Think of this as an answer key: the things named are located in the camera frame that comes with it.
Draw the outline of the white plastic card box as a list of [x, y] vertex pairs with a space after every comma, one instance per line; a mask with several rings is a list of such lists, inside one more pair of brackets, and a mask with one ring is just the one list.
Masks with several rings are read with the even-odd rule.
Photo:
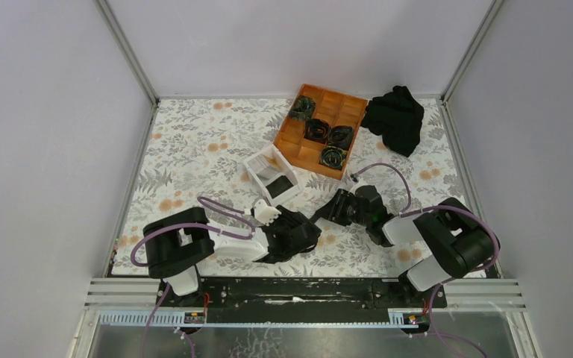
[[242, 164], [262, 197], [273, 207], [286, 203], [304, 190], [294, 167], [273, 144], [247, 157]]

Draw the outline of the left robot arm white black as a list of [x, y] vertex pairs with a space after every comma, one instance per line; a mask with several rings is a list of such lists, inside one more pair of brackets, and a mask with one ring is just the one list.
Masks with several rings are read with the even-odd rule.
[[215, 254], [252, 263], [283, 263], [312, 251], [322, 232], [304, 214], [263, 200], [235, 211], [234, 216], [249, 229], [212, 223], [201, 207], [147, 224], [143, 239], [131, 252], [131, 262], [147, 268], [150, 278], [170, 285], [173, 297], [191, 307], [201, 299], [201, 261]]

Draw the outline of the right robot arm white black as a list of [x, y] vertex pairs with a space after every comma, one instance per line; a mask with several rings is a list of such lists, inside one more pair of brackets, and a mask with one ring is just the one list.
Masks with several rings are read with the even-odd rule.
[[312, 216], [343, 227], [358, 224], [376, 245], [392, 247], [423, 241], [430, 256], [398, 277], [398, 297], [417, 307], [428, 290], [492, 263], [500, 250], [496, 235], [460, 201], [447, 198], [435, 207], [397, 215], [388, 211], [373, 185], [339, 189]]

